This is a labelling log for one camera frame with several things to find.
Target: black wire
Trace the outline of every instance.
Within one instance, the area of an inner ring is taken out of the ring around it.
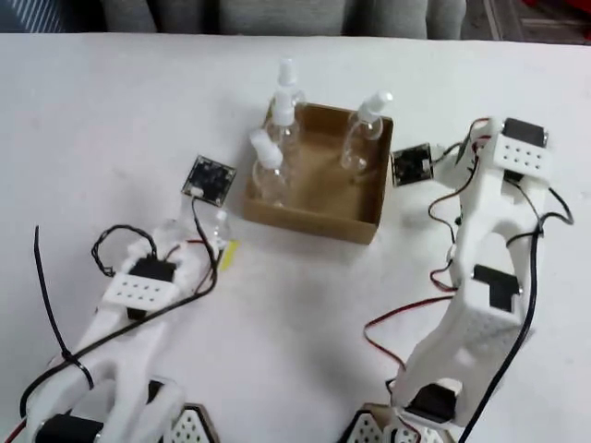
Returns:
[[[482,397],[482,400],[480,401],[480,403],[476,407],[476,410],[474,411],[472,418],[470,418],[470,421],[468,422],[467,426],[465,427],[464,432],[460,436],[458,443],[465,443],[467,441],[467,439],[470,437],[470,433],[474,429],[476,422],[478,421],[478,419],[480,418],[480,415],[483,413],[484,409],[486,408],[488,401],[490,400],[490,398],[494,394],[495,389],[497,388],[497,386],[501,382],[503,376],[507,372],[507,369],[509,368],[509,366],[513,362],[513,359],[515,358],[515,356],[517,355],[517,353],[521,349],[522,345],[524,344],[527,334],[531,328],[531,324],[534,319],[534,314],[536,312],[536,301],[537,301],[537,242],[539,240],[539,237],[543,233],[544,222],[550,217],[556,217],[567,224],[574,224],[573,215],[571,213],[569,206],[564,201],[564,199],[561,196],[559,196],[558,193],[556,191],[554,191],[554,189],[550,188],[549,191],[561,203],[561,205],[564,208],[564,211],[566,212],[567,215],[565,217],[562,214],[559,214],[557,212],[549,212],[547,214],[544,214],[540,218],[540,224],[532,233],[520,234],[521,237],[530,236],[530,235],[532,237],[531,252],[530,252],[531,288],[530,288],[530,294],[529,294],[529,304],[527,307],[527,312],[525,314],[524,325],[522,326],[521,330],[519,331],[519,334],[517,335],[517,339],[515,340],[513,347],[511,348],[511,350],[507,354],[507,357],[505,358],[505,360],[502,362],[501,367],[499,368],[499,370],[497,371],[495,376],[490,381],[490,384],[488,385],[487,390],[486,390],[484,396]]]
[[[132,233],[136,233],[136,234],[141,235],[142,237],[144,237],[150,243],[151,255],[154,258],[157,258],[158,257],[158,252],[156,250],[156,244],[154,243],[154,239],[151,238],[151,235],[149,235],[148,233],[146,233],[144,230],[142,230],[140,228],[136,228],[136,227],[131,226],[129,224],[116,224],[115,226],[111,226],[109,229],[107,229],[106,231],[104,231],[99,236],[98,240],[94,243],[94,245],[92,246],[92,249],[90,250],[90,254],[94,258],[94,261],[96,262],[97,266],[99,267],[99,269],[101,270],[101,272],[104,275],[106,275],[107,277],[114,277],[115,270],[111,266],[105,267],[103,265],[103,262],[101,261],[101,258],[99,257],[99,247],[106,240],[106,238],[113,231],[116,231],[117,229],[127,229],[128,231],[131,231]]]
[[[215,254],[213,253],[213,248],[211,247],[210,242],[208,241],[207,236],[203,232],[203,229],[201,228],[201,224],[199,223],[199,219],[197,217],[197,212],[195,211],[195,200],[196,199],[193,198],[193,201],[191,203],[191,208],[193,210],[193,220],[195,222],[195,227],[197,228],[197,232],[199,233],[199,236],[200,236],[201,240],[203,241],[203,244],[205,245],[205,248],[207,250],[207,254],[210,259],[211,285],[207,289],[205,289],[203,292],[199,291],[199,287],[200,287],[200,285],[199,285],[198,289],[190,297],[187,297],[187,298],[180,300],[176,303],[173,303],[167,307],[164,307],[164,308],[160,309],[159,311],[152,312],[151,314],[148,314],[143,319],[138,320],[135,323],[127,325],[124,328],[121,328],[120,330],[117,330],[117,331],[101,338],[100,340],[96,341],[95,343],[90,344],[89,346],[78,351],[77,353],[74,353],[73,356],[75,358],[81,358],[82,356],[86,355],[87,353],[90,353],[90,352],[94,351],[95,349],[97,349],[98,347],[103,346],[105,343],[107,343],[113,339],[116,339],[118,337],[121,337],[122,335],[130,332],[131,330],[136,329],[136,328],[140,327],[141,325],[148,323],[151,320],[154,320],[157,317],[163,316],[164,314],[166,314],[174,309],[177,309],[178,307],[181,307],[181,306],[187,305],[191,302],[194,302],[195,300],[198,300],[201,297],[203,297],[204,295],[207,295],[208,293],[213,291],[213,289],[215,288],[217,281],[218,281],[218,269],[217,269]],[[209,272],[207,272],[205,274],[204,279],[207,279],[208,275],[209,275]],[[54,367],[46,370],[45,372],[43,372],[40,376],[35,378],[32,381],[32,383],[30,383],[30,385],[27,386],[27,388],[22,393],[22,396],[20,397],[19,411],[20,411],[21,417],[24,417],[27,414],[27,400],[29,399],[32,392],[34,390],[36,390],[49,377],[57,374],[58,372],[62,371],[63,369],[65,369],[69,365],[70,365],[70,362],[66,361],[66,362],[63,362],[57,366],[54,366]]]
[[[548,191],[550,191],[550,194],[552,194],[552,196],[554,198],[556,198],[558,200],[558,202],[561,204],[562,209],[564,210],[564,212],[566,213],[566,216],[559,214],[558,212],[547,212],[544,215],[542,215],[539,218],[539,223],[538,223],[538,227],[539,227],[539,231],[540,231],[540,236],[544,236],[544,222],[547,219],[559,219],[561,222],[564,222],[568,225],[573,225],[574,224],[574,218],[573,218],[573,213],[571,212],[571,209],[569,208],[569,205],[566,204],[566,201],[564,201],[564,198],[562,198],[558,192],[556,192],[554,189],[552,189],[551,187],[548,188]],[[534,232],[531,233],[519,233],[513,237],[511,237],[509,240],[507,240],[507,244],[506,246],[509,247],[515,240],[519,240],[520,238],[525,238],[525,237],[530,237],[532,235],[534,235]]]
[[[506,180],[506,179],[505,179],[505,182],[507,182],[511,186],[516,187],[519,190],[519,192],[521,193],[521,195],[524,196],[525,201],[527,201],[527,204],[529,205],[529,207],[534,212],[534,215],[536,216],[538,230],[540,231],[540,233],[543,233],[543,231],[542,231],[542,220],[541,220],[541,218],[539,216],[539,213],[537,212],[537,209],[534,206],[534,203],[532,202],[531,198],[527,195],[527,193],[524,191],[524,189],[518,183],[515,183],[512,180]]]
[[[462,146],[462,142],[458,141],[457,143],[453,143],[449,148],[447,148],[440,156],[437,160],[434,160],[431,162],[431,166],[436,165],[437,163],[441,162],[445,157],[447,157],[448,155],[450,155],[452,153],[453,150],[455,150],[456,148]]]
[[[39,226],[35,226],[35,243],[33,245],[33,252],[35,255],[35,265],[37,266],[37,275],[39,277],[39,285],[41,286],[41,296],[43,299],[43,304],[45,305],[45,311],[47,312],[47,317],[49,318],[49,323],[54,330],[55,338],[57,339],[57,343],[62,350],[62,358],[64,361],[69,362],[70,364],[76,365],[80,371],[86,377],[86,381],[89,383],[89,388],[94,389],[94,380],[92,380],[92,376],[90,375],[89,370],[83,365],[78,358],[76,358],[72,353],[67,349],[66,344],[64,343],[64,338],[62,337],[59,328],[57,327],[57,322],[55,321],[54,317],[54,310],[52,309],[52,305],[49,302],[49,294],[47,293],[47,285],[45,284],[45,276],[43,275],[43,265],[41,261],[41,252],[39,251]]]

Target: circuit board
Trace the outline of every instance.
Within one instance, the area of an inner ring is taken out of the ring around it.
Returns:
[[[228,195],[235,175],[235,168],[199,155],[195,163],[193,163],[182,192],[221,207]]]
[[[410,185],[433,178],[431,147],[428,143],[392,153],[394,187]]]

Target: wire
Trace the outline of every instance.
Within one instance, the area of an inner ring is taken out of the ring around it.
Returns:
[[[453,143],[448,149],[446,149],[437,160],[431,162],[431,166],[435,166],[437,163],[441,162],[444,158],[452,153],[453,150],[462,146],[462,142],[458,141],[457,143]]]
[[[566,213],[566,216],[559,214],[558,212],[554,212],[554,211],[547,212],[544,215],[542,215],[539,218],[539,223],[538,223],[539,235],[542,237],[544,236],[544,223],[546,222],[547,219],[556,218],[556,219],[559,219],[561,222],[568,224],[569,226],[572,226],[574,224],[573,214],[571,213],[571,209],[569,208],[569,205],[566,204],[564,199],[553,188],[549,187],[548,191],[550,191],[550,194],[552,194],[552,196],[555,197],[558,200],[558,202],[561,204],[562,209]],[[520,238],[530,237],[530,236],[534,235],[535,232],[536,231],[533,231],[531,233],[519,233],[519,234],[511,237],[509,240],[507,240],[506,246],[509,247],[514,241],[519,240]]]
[[[197,212],[195,211],[195,201],[196,201],[196,199],[193,198],[192,203],[191,203],[191,208],[193,210],[193,220],[195,222],[195,227],[197,228],[197,232],[199,233],[199,237],[203,241],[203,244],[207,250],[207,253],[208,253],[208,256],[210,259],[211,269],[209,272],[207,272],[205,274],[205,276],[203,277],[203,280],[201,281],[201,283],[199,284],[198,288],[193,293],[193,295],[191,295],[190,297],[187,297],[183,300],[179,300],[178,302],[175,302],[175,303],[173,303],[167,307],[164,307],[158,311],[154,311],[151,314],[148,314],[143,319],[138,320],[135,323],[127,325],[127,326],[121,328],[120,330],[117,330],[117,331],[103,337],[102,339],[96,341],[93,344],[90,344],[89,346],[78,351],[77,353],[74,353],[73,356],[75,358],[79,359],[79,358],[83,357],[84,355],[86,355],[87,353],[90,353],[90,352],[94,351],[95,349],[99,348],[100,346],[103,346],[105,343],[107,343],[113,339],[116,339],[118,337],[121,337],[122,335],[130,332],[131,330],[139,328],[141,325],[144,325],[144,324],[148,323],[149,321],[154,320],[155,318],[163,316],[164,314],[166,314],[174,309],[177,309],[178,307],[181,307],[181,306],[187,305],[191,302],[194,302],[195,300],[198,300],[201,297],[203,297],[203,296],[207,295],[208,293],[210,293],[211,291],[213,291],[213,289],[215,288],[217,281],[218,281],[217,263],[216,263],[215,256],[213,253],[213,248],[211,247],[210,242],[208,241],[207,236],[203,232],[203,229],[201,228],[201,224],[199,223],[199,219],[197,217]],[[209,273],[211,273],[211,284],[207,289],[205,289],[204,291],[201,291],[200,287],[206,281]],[[71,363],[68,361],[65,361],[57,366],[54,366],[54,367],[46,370],[45,372],[43,372],[40,376],[35,378],[32,381],[32,383],[30,383],[27,386],[27,388],[22,393],[22,396],[20,397],[19,411],[20,411],[21,417],[25,417],[25,415],[27,414],[27,400],[29,399],[31,393],[34,390],[36,390],[49,377],[57,374],[58,372],[62,371],[63,369],[65,369],[69,365],[71,365]]]
[[[452,300],[452,298],[453,297],[451,297],[450,295],[446,295],[444,297],[427,298],[425,300],[414,302],[414,303],[411,303],[409,305],[404,305],[402,307],[397,307],[396,309],[393,309],[392,311],[387,312],[386,314],[383,314],[383,315],[381,315],[381,316],[379,316],[379,317],[374,318],[373,320],[371,320],[363,328],[363,336],[369,342],[369,344],[371,344],[374,348],[376,348],[377,350],[379,350],[379,351],[385,353],[386,355],[390,356],[398,365],[400,365],[400,367],[403,370],[406,370],[406,363],[404,362],[404,360],[402,358],[400,358],[396,353],[393,353],[392,351],[389,351],[388,349],[384,348],[381,344],[378,344],[375,341],[373,341],[368,336],[368,329],[373,328],[374,326],[377,326],[382,321],[385,321],[385,320],[387,320],[390,317],[394,317],[395,315],[400,314],[401,312],[408,311],[408,310],[414,309],[416,307],[421,307],[421,306],[426,306],[426,305],[432,305],[434,303],[442,302],[444,300]]]
[[[525,314],[524,325],[520,329],[519,334],[517,335],[517,339],[515,340],[515,343],[513,344],[511,350],[507,354],[507,357],[502,362],[501,367],[499,368],[499,370],[497,371],[495,376],[492,378],[492,380],[488,384],[487,390],[486,390],[484,396],[482,397],[482,400],[480,401],[480,403],[476,407],[476,410],[474,411],[472,418],[470,418],[470,421],[466,425],[464,432],[462,433],[462,435],[460,436],[460,439],[458,440],[458,443],[465,443],[467,441],[467,439],[470,437],[470,433],[474,429],[476,422],[478,421],[478,419],[480,418],[480,415],[483,413],[484,409],[486,408],[488,401],[492,397],[497,386],[499,385],[503,376],[507,372],[507,369],[509,368],[509,366],[513,362],[513,359],[515,358],[515,356],[517,355],[517,353],[521,349],[522,345],[524,344],[527,334],[531,328],[531,324],[534,319],[534,314],[536,312],[536,301],[537,301],[537,242],[539,240],[539,237],[543,233],[544,222],[550,217],[556,217],[569,225],[574,224],[573,215],[571,213],[569,206],[564,201],[564,199],[556,191],[554,191],[554,189],[550,188],[549,191],[561,203],[561,205],[564,208],[564,211],[566,212],[567,215],[565,217],[562,214],[559,214],[557,212],[549,212],[547,214],[544,214],[541,217],[540,225],[532,233],[527,234],[527,235],[531,235],[531,237],[532,237],[531,249],[530,249],[530,259],[529,259],[530,274],[531,274],[531,287],[530,287],[530,294],[529,294],[529,303],[528,303],[528,307],[527,307],[527,312]]]
[[[525,201],[527,201],[527,204],[529,205],[529,207],[532,209],[532,211],[534,212],[534,215],[536,215],[536,219],[537,219],[537,228],[540,232],[542,232],[542,220],[539,216],[539,213],[537,212],[536,207],[534,206],[534,203],[532,202],[531,198],[527,195],[527,193],[524,191],[524,189],[518,184],[515,183],[513,180],[505,180],[505,182],[507,182],[509,185],[511,186],[515,186],[519,192],[521,193],[522,196],[524,196]]]
[[[465,135],[464,141],[462,142],[462,146],[460,147],[460,151],[458,152],[458,156],[455,161],[455,164],[458,164],[460,162],[460,160],[462,159],[462,157],[464,157],[465,149],[468,146],[468,141],[470,141],[470,134],[472,134],[472,129],[474,129],[474,126],[477,123],[487,122],[488,120],[490,120],[488,117],[482,117],[482,118],[477,118],[474,122],[472,122],[472,124],[468,128],[468,133]]]
[[[447,269],[449,269],[451,265],[452,265],[452,261],[450,260],[447,262],[447,265],[445,266],[445,268],[432,270],[428,275],[429,279],[435,285],[435,287],[444,293],[455,293],[459,289],[459,288],[456,288],[455,286],[450,286],[448,284],[445,284],[435,278],[436,275],[442,274]]]
[[[436,222],[440,222],[445,224],[448,228],[450,228],[450,234],[452,235],[452,243],[455,244],[455,233],[453,232],[453,228],[452,226],[445,221],[444,219],[440,219],[439,217],[436,217],[435,215],[433,215],[433,208],[435,208],[435,205],[441,203],[444,200],[447,200],[448,198],[453,198],[456,196],[459,196],[460,194],[462,194],[464,192],[464,190],[470,185],[470,183],[472,183],[472,179],[474,178],[475,174],[476,174],[476,168],[478,166],[478,157],[475,157],[475,162],[474,162],[474,168],[471,170],[470,172],[470,176],[468,177],[468,179],[466,180],[466,182],[464,183],[464,185],[462,187],[460,187],[459,189],[457,189],[456,191],[453,191],[451,194],[448,194],[446,196],[443,197],[439,197],[438,199],[436,199],[435,201],[433,201],[433,203],[431,203],[430,205],[428,205],[428,216],[436,221]]]
[[[22,420],[18,424],[18,426],[15,427],[15,429],[7,437],[7,439],[5,440],[5,443],[12,443],[13,441],[15,441],[18,437],[18,434],[20,434],[22,432],[22,430],[25,428],[26,425],[27,425],[27,420]]]
[[[193,245],[193,244],[202,244],[203,242],[201,240],[186,240],[185,243],[189,243],[190,245]],[[180,247],[181,247],[181,245],[178,244],[175,247],[173,247],[170,251],[168,251],[168,254],[166,254],[166,256],[164,257],[164,261],[167,261],[170,258],[170,256],[174,252],[176,252]]]
[[[154,239],[151,237],[151,235],[146,233],[144,230],[142,230],[140,228],[136,228],[136,227],[131,226],[129,224],[116,224],[115,226],[111,226],[109,229],[107,229],[101,235],[99,235],[98,240],[94,243],[94,245],[92,246],[92,249],[90,250],[90,254],[94,258],[94,261],[96,262],[97,266],[99,267],[101,272],[104,275],[106,275],[107,277],[114,277],[115,270],[111,266],[105,267],[103,265],[103,262],[101,261],[101,258],[99,257],[99,247],[113,231],[116,231],[118,229],[126,229],[128,231],[131,231],[132,233],[136,233],[136,234],[144,237],[146,240],[148,240],[148,243],[150,243],[151,256],[154,258],[158,257],[158,251],[156,250],[156,244],[154,243]]]
[[[416,429],[410,423],[403,420],[403,417],[401,417],[400,414],[396,413],[396,416],[398,417],[398,420],[400,420],[400,423],[402,423],[404,426],[406,426],[408,429],[410,429],[411,431],[413,431],[416,434],[416,442],[415,443],[421,443],[421,440],[423,439],[423,437],[421,436],[421,433],[418,432],[418,429]]]
[[[65,361],[76,365],[80,369],[80,371],[82,371],[84,377],[86,377],[86,381],[89,384],[89,388],[94,389],[94,380],[92,380],[92,376],[90,375],[89,370],[67,349],[66,343],[64,342],[64,338],[62,337],[62,334],[59,331],[59,328],[57,327],[57,322],[55,321],[54,317],[54,310],[52,309],[52,305],[49,302],[49,294],[47,293],[45,276],[43,275],[41,252],[39,250],[39,226],[35,226],[35,243],[33,245],[33,253],[35,255],[35,265],[37,266],[37,276],[39,277],[39,285],[41,286],[43,304],[45,305],[45,311],[47,312],[47,317],[49,318],[49,324],[54,330],[55,338],[57,339],[57,343],[59,344],[59,347],[62,350],[62,357]]]

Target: floor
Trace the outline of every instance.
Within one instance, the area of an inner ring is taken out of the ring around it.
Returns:
[[[591,44],[591,15],[563,0],[467,0],[465,40]]]

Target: perforated panel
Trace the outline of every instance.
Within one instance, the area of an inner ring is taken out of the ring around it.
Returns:
[[[207,437],[197,412],[190,409],[182,413],[166,441],[167,443],[213,443]]]
[[[362,413],[357,418],[347,443],[380,443],[381,436],[381,429],[371,414]]]
[[[179,294],[179,289],[168,281],[118,273],[107,288],[103,301],[155,311],[170,305]]]
[[[443,438],[441,438],[436,430],[424,426],[417,426],[416,429],[422,433],[421,443],[443,443]],[[403,427],[396,431],[394,443],[415,443],[417,441],[418,435],[416,432],[408,428]]]
[[[551,153],[523,141],[498,135],[493,161],[503,169],[548,181]]]

